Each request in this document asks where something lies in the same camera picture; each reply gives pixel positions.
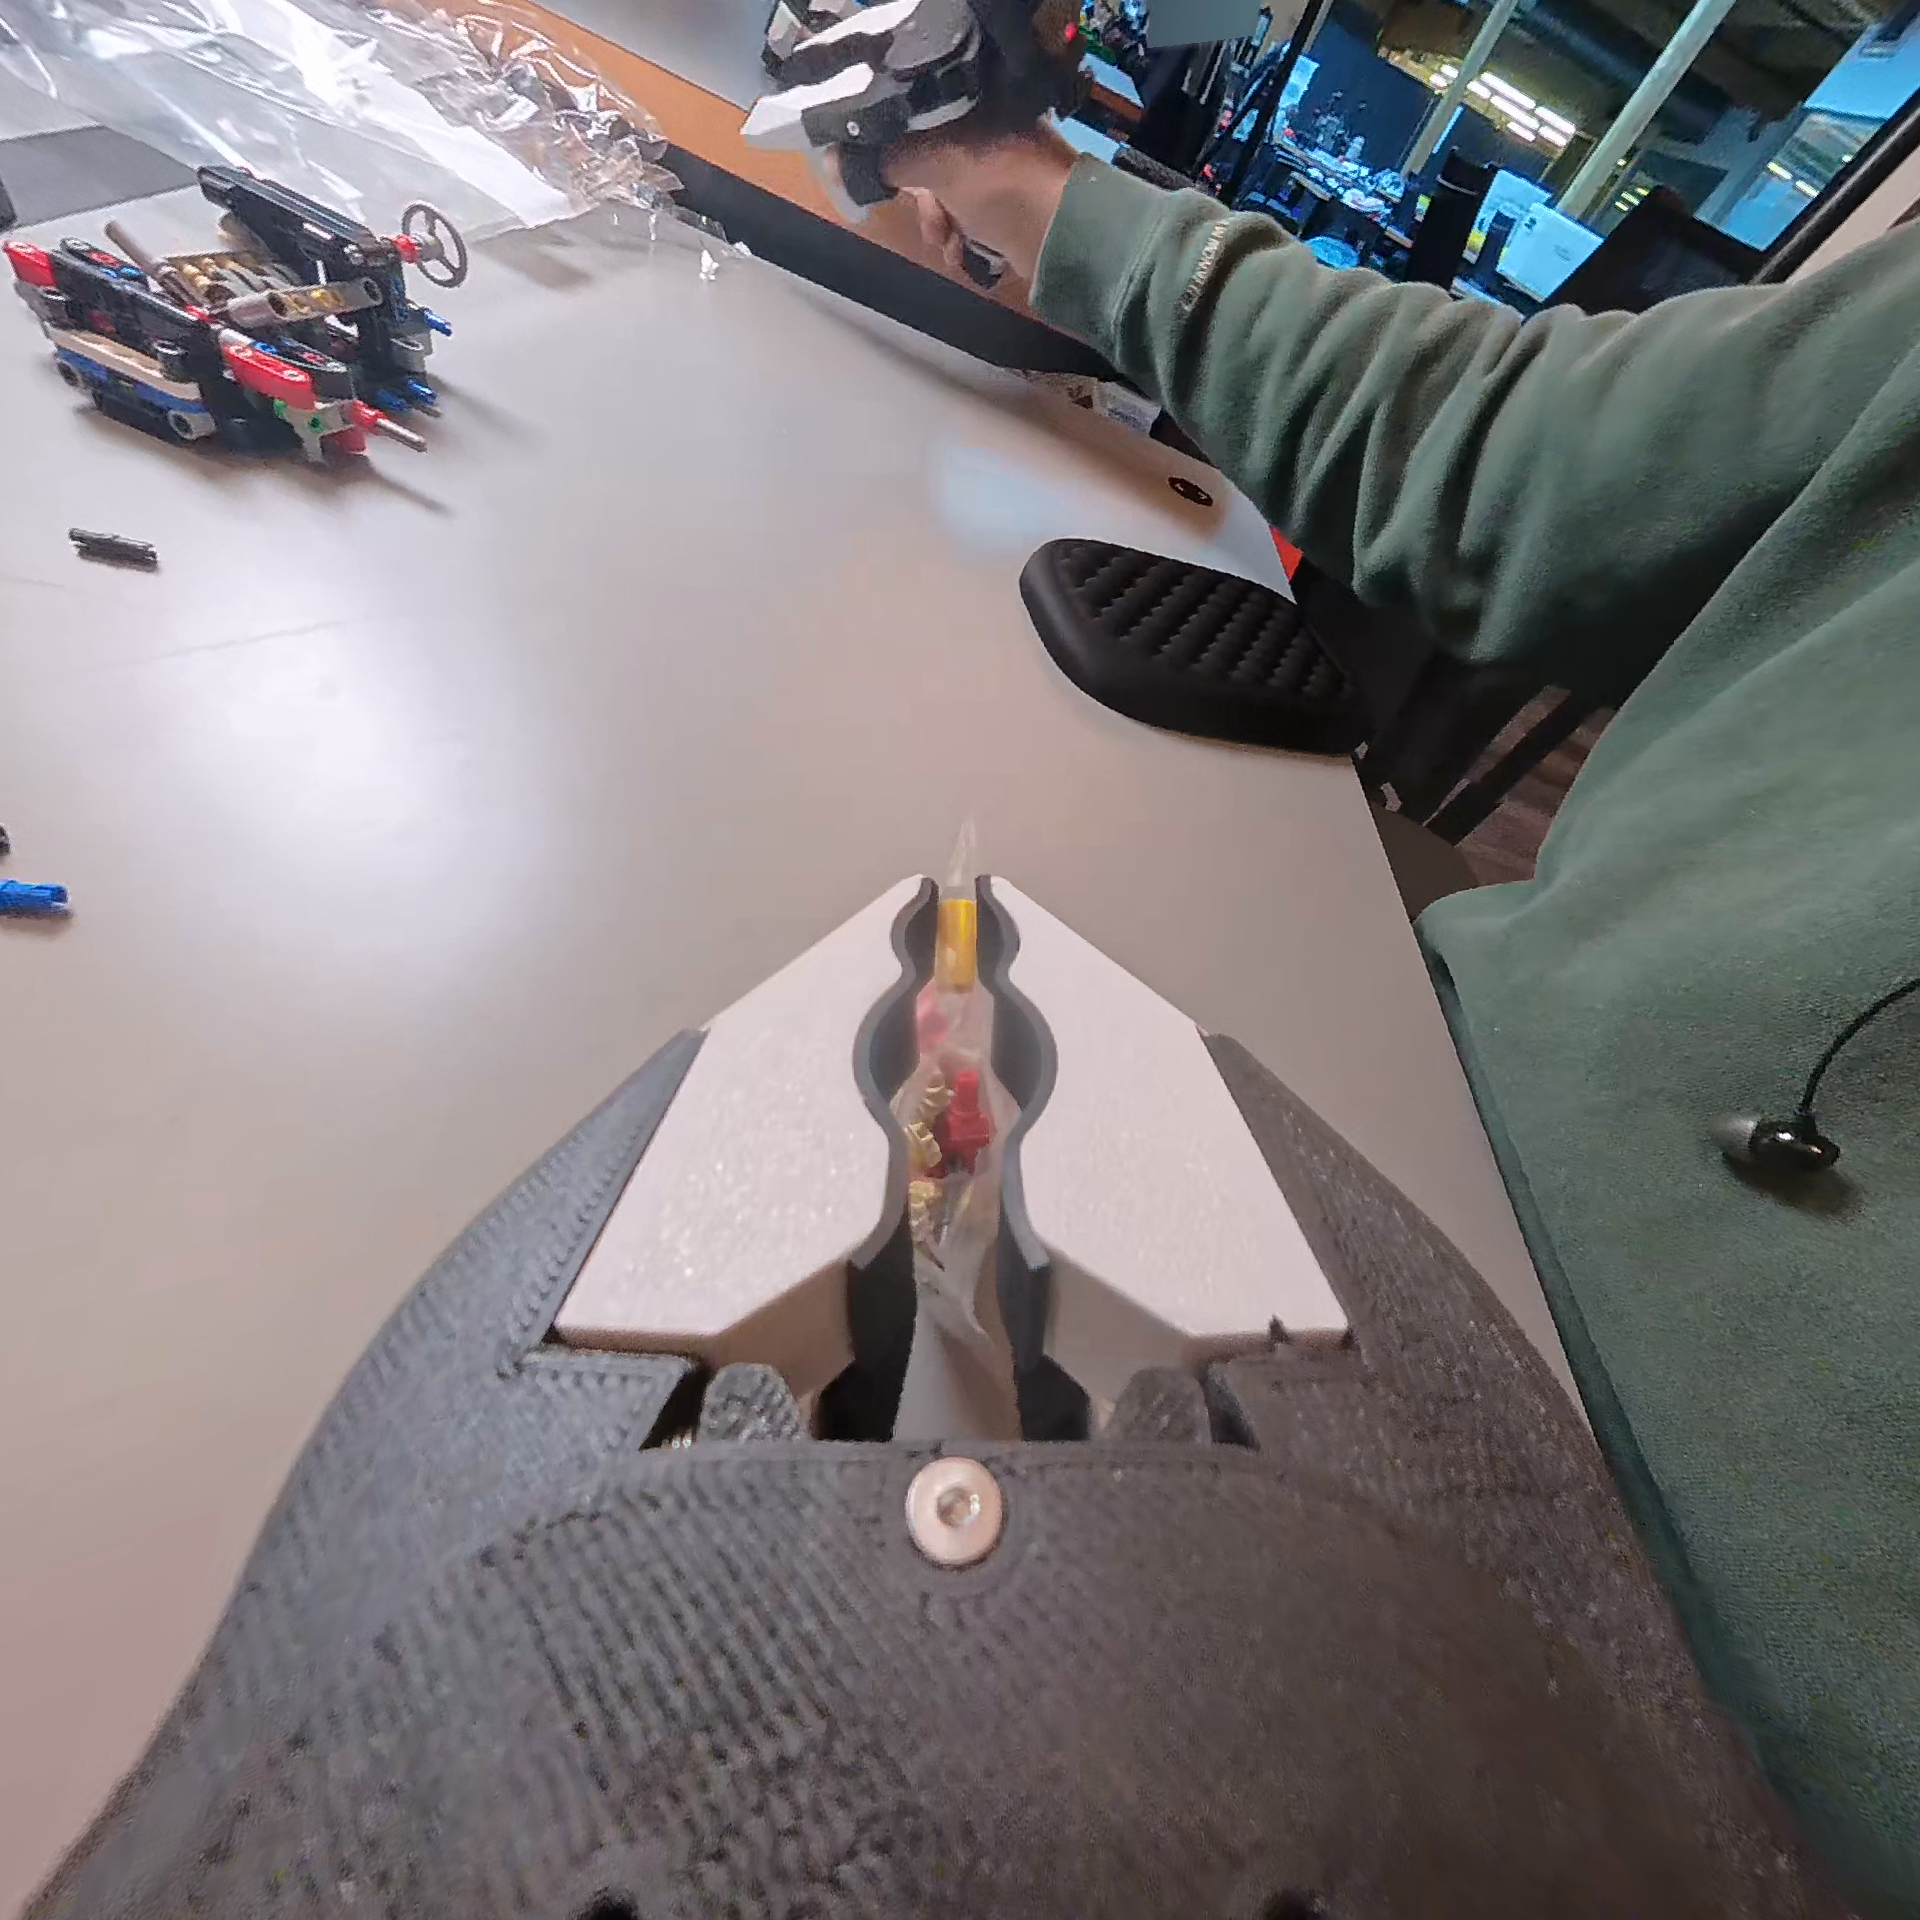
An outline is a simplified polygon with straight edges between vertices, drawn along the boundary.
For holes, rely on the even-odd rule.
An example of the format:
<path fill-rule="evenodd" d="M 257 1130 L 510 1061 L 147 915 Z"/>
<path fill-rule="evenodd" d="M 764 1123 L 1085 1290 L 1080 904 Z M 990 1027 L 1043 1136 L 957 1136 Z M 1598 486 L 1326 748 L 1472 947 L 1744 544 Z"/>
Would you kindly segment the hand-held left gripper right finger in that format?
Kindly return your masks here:
<path fill-rule="evenodd" d="M 1116 1407 L 1350 1336 L 1200 1024 L 1003 878 L 976 883 L 999 1134 L 995 1303 L 1020 1410 Z"/>

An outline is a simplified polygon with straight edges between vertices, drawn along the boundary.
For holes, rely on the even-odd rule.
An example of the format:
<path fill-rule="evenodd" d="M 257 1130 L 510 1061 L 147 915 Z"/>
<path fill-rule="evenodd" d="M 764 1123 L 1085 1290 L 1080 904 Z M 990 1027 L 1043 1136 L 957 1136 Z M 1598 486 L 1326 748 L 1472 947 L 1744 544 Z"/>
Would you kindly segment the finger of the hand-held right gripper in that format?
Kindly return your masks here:
<path fill-rule="evenodd" d="M 798 154 L 832 207 L 862 224 L 896 187 L 884 154 L 900 138 L 900 86 L 884 75 L 830 75 L 757 101 L 742 139 L 767 154 Z"/>
<path fill-rule="evenodd" d="M 843 63 L 870 62 L 870 43 L 884 47 L 918 3 L 780 3 L 776 82 L 806 84 Z"/>

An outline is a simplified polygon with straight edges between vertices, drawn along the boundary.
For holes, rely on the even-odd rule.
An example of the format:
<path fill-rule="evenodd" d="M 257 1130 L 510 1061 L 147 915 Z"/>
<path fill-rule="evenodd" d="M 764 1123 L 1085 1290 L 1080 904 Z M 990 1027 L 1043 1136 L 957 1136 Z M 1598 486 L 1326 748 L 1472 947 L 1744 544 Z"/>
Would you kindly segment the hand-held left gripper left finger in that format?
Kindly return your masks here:
<path fill-rule="evenodd" d="M 592 1354 L 848 1370 L 896 1403 L 918 1316 L 905 1136 L 939 890 L 905 878 L 702 1030 L 550 1326 Z"/>

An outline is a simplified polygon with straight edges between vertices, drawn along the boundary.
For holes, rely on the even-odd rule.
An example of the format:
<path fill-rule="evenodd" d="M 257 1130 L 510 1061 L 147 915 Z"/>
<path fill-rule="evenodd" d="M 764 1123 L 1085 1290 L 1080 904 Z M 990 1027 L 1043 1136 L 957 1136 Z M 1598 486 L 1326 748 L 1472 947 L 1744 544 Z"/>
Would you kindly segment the small clear bag lego pieces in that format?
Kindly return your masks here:
<path fill-rule="evenodd" d="M 964 1354 L 991 1330 L 1000 1211 L 1000 1134 L 1012 1106 L 991 1071 L 995 1007 L 977 976 L 980 876 L 974 820 L 961 820 L 939 887 L 932 971 L 913 1003 L 916 1061 L 893 1098 L 905 1143 L 905 1227 L 918 1303 Z"/>

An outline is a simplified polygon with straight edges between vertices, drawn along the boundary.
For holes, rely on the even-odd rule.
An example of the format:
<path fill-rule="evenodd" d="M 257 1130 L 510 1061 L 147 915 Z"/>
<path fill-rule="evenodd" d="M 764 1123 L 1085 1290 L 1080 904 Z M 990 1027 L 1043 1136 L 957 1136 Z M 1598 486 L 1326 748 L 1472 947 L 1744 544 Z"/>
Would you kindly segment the person's right forearm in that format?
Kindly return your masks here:
<path fill-rule="evenodd" d="M 1453 658 L 1572 686 L 1782 643 L 1915 559 L 1915 229 L 1632 317 L 1336 272 L 1097 160 L 1035 311 L 1308 563 Z"/>

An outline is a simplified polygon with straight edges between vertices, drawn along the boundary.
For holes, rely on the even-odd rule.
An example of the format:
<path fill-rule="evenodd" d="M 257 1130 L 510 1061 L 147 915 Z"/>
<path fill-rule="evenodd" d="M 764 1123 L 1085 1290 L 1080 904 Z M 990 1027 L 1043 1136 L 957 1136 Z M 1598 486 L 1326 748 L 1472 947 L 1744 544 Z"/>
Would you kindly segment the lego car chassis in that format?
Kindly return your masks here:
<path fill-rule="evenodd" d="M 372 438 L 422 451 L 405 419 L 438 411 L 425 363 L 451 326 L 406 272 L 443 292 L 465 280 L 451 218 L 416 200 L 380 232 L 230 164 L 199 167 L 199 189 L 222 212 L 222 246 L 157 255 L 116 222 L 107 246 L 4 242 L 63 384 L 180 446 L 299 451 L 310 463 Z"/>

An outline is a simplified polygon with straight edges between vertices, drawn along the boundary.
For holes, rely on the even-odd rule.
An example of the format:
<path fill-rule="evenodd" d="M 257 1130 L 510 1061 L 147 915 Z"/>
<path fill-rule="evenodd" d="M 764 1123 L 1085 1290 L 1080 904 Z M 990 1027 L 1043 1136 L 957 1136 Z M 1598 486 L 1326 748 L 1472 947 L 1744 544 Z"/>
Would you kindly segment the person's right hand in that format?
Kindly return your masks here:
<path fill-rule="evenodd" d="M 1079 154 L 1052 123 L 995 138 L 929 131 L 896 143 L 883 172 L 911 211 L 918 248 L 949 272 L 967 245 L 1029 283 Z"/>

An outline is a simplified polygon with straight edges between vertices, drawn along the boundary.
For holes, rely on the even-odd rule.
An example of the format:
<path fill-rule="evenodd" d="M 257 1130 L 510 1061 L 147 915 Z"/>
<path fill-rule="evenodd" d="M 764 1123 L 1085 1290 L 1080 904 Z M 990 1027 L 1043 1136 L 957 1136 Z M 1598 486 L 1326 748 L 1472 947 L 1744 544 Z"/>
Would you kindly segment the wooden table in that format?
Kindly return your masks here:
<path fill-rule="evenodd" d="M 849 220 L 803 156 L 742 139 L 765 84 L 771 5 L 541 3 L 533 14 L 651 114 L 683 200 L 757 258 L 991 368 L 1140 392 L 1105 355 L 1037 317 L 1020 267 L 985 286 L 949 261 L 908 199 Z"/>

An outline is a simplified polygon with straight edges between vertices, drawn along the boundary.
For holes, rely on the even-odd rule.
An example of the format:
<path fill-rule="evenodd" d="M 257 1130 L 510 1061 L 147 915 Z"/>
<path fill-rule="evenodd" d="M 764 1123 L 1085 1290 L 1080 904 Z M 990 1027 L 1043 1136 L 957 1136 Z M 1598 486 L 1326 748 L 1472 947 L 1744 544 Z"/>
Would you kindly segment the clear plastic sheet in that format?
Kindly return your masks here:
<path fill-rule="evenodd" d="M 190 168 L 214 163 L 392 231 L 465 237 L 630 207 L 697 232 L 655 119 L 531 5 L 4 3 L 4 70 Z"/>

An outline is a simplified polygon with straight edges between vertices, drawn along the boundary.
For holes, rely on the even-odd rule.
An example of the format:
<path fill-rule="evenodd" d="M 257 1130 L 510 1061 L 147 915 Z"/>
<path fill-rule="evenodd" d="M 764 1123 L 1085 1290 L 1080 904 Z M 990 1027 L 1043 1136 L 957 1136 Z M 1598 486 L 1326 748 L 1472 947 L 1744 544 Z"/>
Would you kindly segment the person's green sweatshirt torso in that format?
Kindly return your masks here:
<path fill-rule="evenodd" d="M 1915 1916 L 1915 559 L 1671 646 L 1421 938 L 1598 1438 L 1851 1902 Z"/>

